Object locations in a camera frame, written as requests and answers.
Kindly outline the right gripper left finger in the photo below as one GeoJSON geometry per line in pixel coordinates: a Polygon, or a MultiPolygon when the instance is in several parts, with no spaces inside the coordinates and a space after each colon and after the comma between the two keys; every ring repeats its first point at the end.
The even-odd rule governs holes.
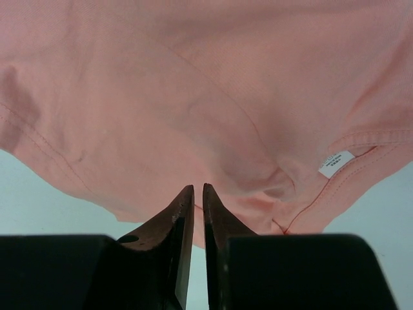
{"type": "Polygon", "coordinates": [[[184,309],[194,188],[113,239],[105,235],[1,237],[2,309],[184,309]]]}

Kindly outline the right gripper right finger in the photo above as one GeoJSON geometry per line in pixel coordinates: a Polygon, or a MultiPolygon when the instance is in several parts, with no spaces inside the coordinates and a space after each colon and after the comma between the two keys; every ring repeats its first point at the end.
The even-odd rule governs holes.
{"type": "Polygon", "coordinates": [[[376,255],[353,234],[260,236],[203,187],[211,309],[396,309],[376,255]]]}

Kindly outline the pink t shirt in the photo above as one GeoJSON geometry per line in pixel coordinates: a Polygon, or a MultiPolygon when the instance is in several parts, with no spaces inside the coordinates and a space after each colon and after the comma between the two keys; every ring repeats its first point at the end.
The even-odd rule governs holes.
{"type": "Polygon", "coordinates": [[[2,1],[1,149],[122,222],[186,185],[318,233],[412,161],[411,1],[2,1]]]}

